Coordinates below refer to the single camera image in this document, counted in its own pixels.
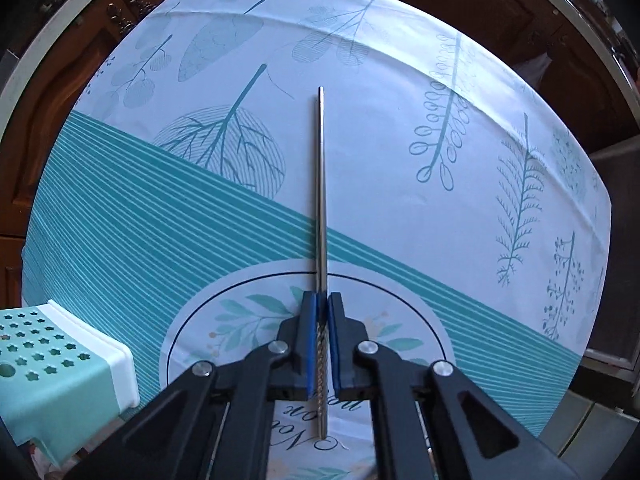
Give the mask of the stainless steel chopstick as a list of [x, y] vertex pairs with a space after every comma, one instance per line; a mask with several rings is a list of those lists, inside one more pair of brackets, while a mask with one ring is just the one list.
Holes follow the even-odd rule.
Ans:
[[318, 299], [317, 340], [317, 414], [318, 436], [326, 440], [329, 434], [329, 358], [328, 329], [328, 242], [326, 241], [326, 154], [324, 146], [324, 88], [317, 93], [316, 131], [316, 293]]

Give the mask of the green plastic utensil holder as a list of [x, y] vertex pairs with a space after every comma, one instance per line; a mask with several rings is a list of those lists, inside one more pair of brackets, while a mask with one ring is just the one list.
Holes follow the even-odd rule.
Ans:
[[126, 344], [52, 300], [1, 312], [1, 419], [15, 443], [60, 466], [139, 403]]

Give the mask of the teal leaf-print tablecloth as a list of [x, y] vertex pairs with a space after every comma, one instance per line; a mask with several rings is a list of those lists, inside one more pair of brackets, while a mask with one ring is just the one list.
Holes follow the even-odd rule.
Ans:
[[166, 0], [53, 144], [23, 301], [124, 344], [148, 403], [273, 340], [314, 287], [531, 434], [596, 318], [612, 205], [518, 73], [397, 0]]

